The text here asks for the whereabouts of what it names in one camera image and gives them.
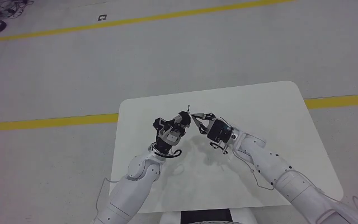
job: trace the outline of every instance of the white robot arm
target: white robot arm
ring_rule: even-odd
[[[231,148],[237,158],[253,164],[257,172],[280,192],[308,223],[358,224],[356,211],[329,199],[279,154],[264,148],[266,142],[263,138],[233,127],[212,113],[191,116],[200,133],[213,141],[210,145],[220,148],[224,154]],[[208,126],[205,127],[198,119],[208,120]]]
[[[162,164],[167,158],[181,154],[181,150],[176,150],[173,155],[169,151],[184,136],[190,121],[188,112],[184,111],[170,121],[162,118],[155,120],[153,126],[157,130],[157,137],[149,146],[149,153],[130,161],[128,174],[118,181],[94,224],[125,224],[133,218],[146,200],[153,182],[159,178]]]

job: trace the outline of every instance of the yellow stripe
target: yellow stripe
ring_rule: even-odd
[[[72,116],[69,118],[49,118],[40,120],[24,120],[20,122],[1,122],[0,130],[48,128],[84,124],[116,123],[118,114],[100,114],[90,116]]]
[[[308,109],[358,106],[358,95],[305,99]]]
[[[304,101],[308,109],[358,106],[358,95],[305,99]],[[24,120],[19,122],[1,122],[0,130],[48,128],[85,124],[105,124],[117,123],[117,121],[118,114],[73,116],[69,118],[49,118],[40,120]]]
[[[142,18],[130,18],[127,20],[118,20],[112,22],[101,22],[98,24],[90,24],[84,26],[76,26],[76,27],[68,27],[63,29],[57,30],[48,30],[48,31],[40,31],[40,32],[32,32],[28,34],[18,34],[12,36],[3,36],[0,37],[0,41],[5,40],[17,40],[17,39],[24,39],[24,38],[34,38],[37,36],[48,36],[48,35],[55,35],[55,34],[64,34],[67,32],[76,32],[81,30],[92,30],[92,29],[99,29],[104,27],[110,26],[121,26],[124,24],[137,24],[140,22],[149,22],[155,20],[166,20],[168,18],[175,18],[175,17],[182,17],[182,16],[192,16],[204,13],[211,13],[211,12],[220,12],[220,11],[227,11],[227,10],[237,10],[239,8],[248,8],[248,7],[257,7],[257,6],[265,6],[269,4],[278,4],[284,2],[292,2],[294,0],[260,0],[255,2],[244,2],[240,4],[231,4],[228,6],[217,6],[211,8],[201,8],[198,10],[189,10],[189,11],[182,11],[182,12],[173,12],[168,14],[161,14],[155,16],[147,16]]]

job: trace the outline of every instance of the white tabletop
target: white tabletop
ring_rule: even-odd
[[[131,159],[147,152],[155,141],[156,118],[170,120],[180,111],[214,113],[246,132],[266,139],[266,148],[335,199],[342,186],[293,82],[273,82],[130,99],[122,102],[112,166],[112,180],[127,173]],[[289,204],[277,191],[257,187],[245,164],[232,153],[223,155],[209,145],[192,122],[175,148],[183,153],[167,159],[140,213]],[[270,185],[258,175],[260,185]]]

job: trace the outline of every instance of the wire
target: wire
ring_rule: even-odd
[[[27,3],[14,0],[1,1],[0,17],[10,19],[18,18],[23,13],[23,10],[31,4],[34,4],[34,1],[28,1]]]
[[[97,212],[97,214],[96,214],[95,218],[93,219],[93,222],[94,222],[94,220],[96,220],[96,218],[98,217],[98,214],[100,213],[100,211],[98,210],[98,206],[97,206],[97,205],[98,205],[98,200],[99,200],[99,198],[100,198],[100,195],[101,195],[102,188],[103,188],[103,185],[104,185],[104,183],[105,183],[105,180],[107,180],[109,183],[118,183],[118,181],[111,181],[111,180],[109,180],[109,179],[107,179],[107,178],[104,178],[104,179],[103,179],[102,186],[101,186],[101,190],[100,190],[100,192],[98,193],[97,200],[96,200],[96,212]]]
[[[356,207],[356,209],[358,209],[358,205],[357,205],[357,202],[356,202],[355,199],[358,200],[357,196],[353,196],[353,197],[352,197],[352,201],[353,201],[353,204],[354,204],[354,206]]]
[[[272,188],[267,188],[267,187],[265,187],[265,186],[260,186],[260,185],[258,184],[258,181],[257,181],[256,175],[255,175],[254,169],[252,169],[252,168],[250,167],[250,165],[249,165],[244,159],[240,158],[240,157],[237,156],[235,153],[234,153],[234,156],[235,156],[236,158],[238,158],[239,160],[243,161],[243,162],[246,164],[246,166],[250,169],[250,171],[251,171],[251,173],[252,173],[252,175],[253,175],[253,178],[255,178],[256,185],[257,185],[259,188],[264,188],[264,189],[266,189],[266,190],[274,190],[274,189],[275,189],[274,186],[273,186]]]

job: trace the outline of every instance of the gray floor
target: gray floor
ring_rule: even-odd
[[[38,0],[2,35],[90,24],[106,11],[117,20],[226,3]],[[80,14],[71,13],[75,7]],[[0,42],[0,121],[117,113],[129,98],[281,80],[294,81],[306,98],[358,94],[357,10],[356,1],[298,0]],[[351,204],[358,195],[358,108],[310,113]],[[115,130],[1,131],[0,223],[90,223],[102,179],[111,175]],[[253,211],[259,223],[304,223],[292,206]],[[131,222],[159,219],[139,214]]]

